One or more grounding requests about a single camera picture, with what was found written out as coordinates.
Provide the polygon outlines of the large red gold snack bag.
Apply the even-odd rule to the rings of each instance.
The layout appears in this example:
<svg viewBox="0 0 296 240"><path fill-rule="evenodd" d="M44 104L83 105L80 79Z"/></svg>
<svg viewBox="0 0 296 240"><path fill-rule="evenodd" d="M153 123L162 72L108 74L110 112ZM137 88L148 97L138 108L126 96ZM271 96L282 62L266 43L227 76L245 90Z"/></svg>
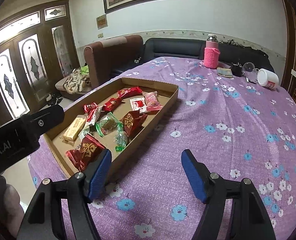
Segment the large red gold snack bag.
<svg viewBox="0 0 296 240"><path fill-rule="evenodd" d="M66 155L74 167L83 172L89 163L96 161L100 153L105 149L95 137L90 134L85 135L78 150L69 150Z"/></svg>

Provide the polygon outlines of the red gold snack packet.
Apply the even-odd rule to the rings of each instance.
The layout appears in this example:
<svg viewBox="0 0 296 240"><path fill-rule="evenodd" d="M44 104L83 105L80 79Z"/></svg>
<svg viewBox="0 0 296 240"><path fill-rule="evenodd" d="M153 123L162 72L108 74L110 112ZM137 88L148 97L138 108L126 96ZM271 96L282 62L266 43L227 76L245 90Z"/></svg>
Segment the red gold snack packet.
<svg viewBox="0 0 296 240"><path fill-rule="evenodd" d="M128 137L134 135L135 131L142 126L142 124L147 119L147 114L140 113L139 110L129 111L124 117L120 120L124 126L124 131Z"/></svg>

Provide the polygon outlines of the white red snack packet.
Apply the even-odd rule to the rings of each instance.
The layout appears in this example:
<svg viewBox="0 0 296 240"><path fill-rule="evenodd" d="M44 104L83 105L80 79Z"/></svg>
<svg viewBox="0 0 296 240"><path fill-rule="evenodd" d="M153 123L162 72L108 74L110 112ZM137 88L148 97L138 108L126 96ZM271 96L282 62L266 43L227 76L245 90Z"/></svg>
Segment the white red snack packet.
<svg viewBox="0 0 296 240"><path fill-rule="evenodd" d="M130 99L130 104L133 111L139 110L140 114L147 113L147 105L144 97Z"/></svg>

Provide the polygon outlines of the pink snack packet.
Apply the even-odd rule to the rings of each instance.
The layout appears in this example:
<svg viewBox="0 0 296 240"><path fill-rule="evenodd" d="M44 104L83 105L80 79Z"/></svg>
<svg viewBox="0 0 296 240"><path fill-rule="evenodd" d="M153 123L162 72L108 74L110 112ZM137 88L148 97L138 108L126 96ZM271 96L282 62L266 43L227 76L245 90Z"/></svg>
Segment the pink snack packet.
<svg viewBox="0 0 296 240"><path fill-rule="evenodd" d="M163 106L158 101L157 91L144 93L144 98L146 102L146 109L148 112L160 111Z"/></svg>

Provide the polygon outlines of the red candy packet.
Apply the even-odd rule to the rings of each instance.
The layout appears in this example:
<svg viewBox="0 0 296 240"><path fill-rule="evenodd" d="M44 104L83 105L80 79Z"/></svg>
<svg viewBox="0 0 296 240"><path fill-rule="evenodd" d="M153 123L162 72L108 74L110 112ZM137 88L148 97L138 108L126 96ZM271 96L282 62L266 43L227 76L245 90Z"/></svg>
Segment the red candy packet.
<svg viewBox="0 0 296 240"><path fill-rule="evenodd" d="M110 98L102 107L104 112L113 112L116 110L122 103L124 103L122 98Z"/></svg>

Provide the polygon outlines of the small red snack packet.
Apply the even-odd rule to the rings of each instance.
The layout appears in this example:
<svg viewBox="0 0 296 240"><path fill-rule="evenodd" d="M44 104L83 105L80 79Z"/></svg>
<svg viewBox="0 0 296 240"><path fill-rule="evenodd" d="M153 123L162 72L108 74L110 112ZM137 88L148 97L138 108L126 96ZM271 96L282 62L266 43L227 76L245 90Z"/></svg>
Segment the small red snack packet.
<svg viewBox="0 0 296 240"><path fill-rule="evenodd" d="M98 108L98 105L93 102L93 103L89 103L89 104L85 104L83 106L83 110L85 111L85 113L87 114L91 114L93 113L96 109Z"/></svg>

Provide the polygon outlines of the green clear candy packet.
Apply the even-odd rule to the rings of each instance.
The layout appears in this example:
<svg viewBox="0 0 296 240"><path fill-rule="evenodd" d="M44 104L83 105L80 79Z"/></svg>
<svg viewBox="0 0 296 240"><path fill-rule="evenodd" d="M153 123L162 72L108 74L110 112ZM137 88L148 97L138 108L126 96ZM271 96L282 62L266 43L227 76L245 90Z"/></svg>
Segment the green clear candy packet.
<svg viewBox="0 0 296 240"><path fill-rule="evenodd" d="M100 137L104 137L115 128L117 129L117 124L119 120L113 115L113 113L108 112L101 120L97 121L95 128Z"/></svg>

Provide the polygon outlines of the brown cardboard tray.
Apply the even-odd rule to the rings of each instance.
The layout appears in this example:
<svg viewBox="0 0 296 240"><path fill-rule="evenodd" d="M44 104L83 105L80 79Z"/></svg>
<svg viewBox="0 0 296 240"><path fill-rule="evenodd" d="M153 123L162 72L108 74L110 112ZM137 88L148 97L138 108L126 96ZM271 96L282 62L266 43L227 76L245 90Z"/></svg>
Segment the brown cardboard tray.
<svg viewBox="0 0 296 240"><path fill-rule="evenodd" d="M139 146L177 101L179 87L119 78L64 110L63 122L44 137L65 178L84 171L103 148L110 150L111 177L139 155Z"/></svg>

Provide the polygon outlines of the green clear snack packet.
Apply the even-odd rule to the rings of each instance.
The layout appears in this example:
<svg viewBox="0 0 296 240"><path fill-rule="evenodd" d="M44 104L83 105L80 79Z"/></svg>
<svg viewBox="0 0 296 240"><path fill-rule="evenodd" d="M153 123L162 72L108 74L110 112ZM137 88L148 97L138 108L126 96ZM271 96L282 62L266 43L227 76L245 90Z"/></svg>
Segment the green clear snack packet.
<svg viewBox="0 0 296 240"><path fill-rule="evenodd" d="M117 124L117 133L115 135L114 141L116 143L116 146L115 146L116 152L123 151L128 144L127 133L124 131L124 126L120 122L119 124Z"/></svg>

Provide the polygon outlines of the white plastic jar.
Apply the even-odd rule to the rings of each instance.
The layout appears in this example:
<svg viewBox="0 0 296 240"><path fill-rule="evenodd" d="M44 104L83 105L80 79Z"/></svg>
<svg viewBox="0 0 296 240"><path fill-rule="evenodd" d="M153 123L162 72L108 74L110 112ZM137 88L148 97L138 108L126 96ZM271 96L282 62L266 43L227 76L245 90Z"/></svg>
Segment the white plastic jar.
<svg viewBox="0 0 296 240"><path fill-rule="evenodd" d="M261 68L257 73L258 84L262 87L274 90L279 85L278 76L269 70Z"/></svg>

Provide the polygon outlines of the clear glass cup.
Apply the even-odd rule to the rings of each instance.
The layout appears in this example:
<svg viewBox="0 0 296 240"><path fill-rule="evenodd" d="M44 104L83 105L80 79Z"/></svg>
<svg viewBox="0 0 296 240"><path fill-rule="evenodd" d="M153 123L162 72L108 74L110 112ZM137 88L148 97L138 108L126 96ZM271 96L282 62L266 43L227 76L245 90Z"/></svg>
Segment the clear glass cup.
<svg viewBox="0 0 296 240"><path fill-rule="evenodd" d="M258 69L252 62L246 62L242 66L243 77L245 77L247 82L258 83L257 74Z"/></svg>

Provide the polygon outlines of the small colourful booklet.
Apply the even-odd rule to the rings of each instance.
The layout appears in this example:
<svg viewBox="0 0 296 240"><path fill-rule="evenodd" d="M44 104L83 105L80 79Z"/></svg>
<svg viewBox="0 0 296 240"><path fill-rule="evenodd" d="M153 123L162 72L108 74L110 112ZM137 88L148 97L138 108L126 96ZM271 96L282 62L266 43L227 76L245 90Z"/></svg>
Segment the small colourful booklet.
<svg viewBox="0 0 296 240"><path fill-rule="evenodd" d="M230 68L217 68L217 75L227 77L229 79L233 78L232 70Z"/></svg>

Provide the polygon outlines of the small black cup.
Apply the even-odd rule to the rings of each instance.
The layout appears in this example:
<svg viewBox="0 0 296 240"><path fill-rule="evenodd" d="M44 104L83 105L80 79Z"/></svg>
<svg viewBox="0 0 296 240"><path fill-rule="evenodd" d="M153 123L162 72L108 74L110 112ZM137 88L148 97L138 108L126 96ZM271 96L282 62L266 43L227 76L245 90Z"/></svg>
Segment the small black cup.
<svg viewBox="0 0 296 240"><path fill-rule="evenodd" d="M239 63L233 63L230 67L231 72L234 76L242 77L243 67Z"/></svg>

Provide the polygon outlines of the black leather sofa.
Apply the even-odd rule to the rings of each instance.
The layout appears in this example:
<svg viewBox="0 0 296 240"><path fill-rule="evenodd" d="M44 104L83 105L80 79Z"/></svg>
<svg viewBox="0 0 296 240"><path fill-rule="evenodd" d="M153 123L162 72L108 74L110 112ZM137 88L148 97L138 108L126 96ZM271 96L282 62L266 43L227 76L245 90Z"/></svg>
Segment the black leather sofa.
<svg viewBox="0 0 296 240"><path fill-rule="evenodd" d="M145 44L139 46L139 51L133 57L125 63L114 66L110 77L117 77L127 70L162 56L202 60L204 58L204 49L205 41L203 40L150 38ZM220 43L219 51L219 61L229 66L234 63L243 65L251 62L258 69L264 68L271 72L274 71L268 55L261 50L235 45L232 41L229 41L228 43Z"/></svg>

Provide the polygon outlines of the pink sleeved water bottle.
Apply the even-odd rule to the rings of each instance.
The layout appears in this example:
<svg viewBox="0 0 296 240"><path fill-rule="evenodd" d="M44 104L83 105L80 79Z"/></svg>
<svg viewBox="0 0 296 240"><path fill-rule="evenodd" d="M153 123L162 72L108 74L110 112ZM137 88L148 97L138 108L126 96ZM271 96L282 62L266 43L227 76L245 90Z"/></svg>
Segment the pink sleeved water bottle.
<svg viewBox="0 0 296 240"><path fill-rule="evenodd" d="M219 61L219 43L215 34L209 34L204 48L204 66L216 69Z"/></svg>

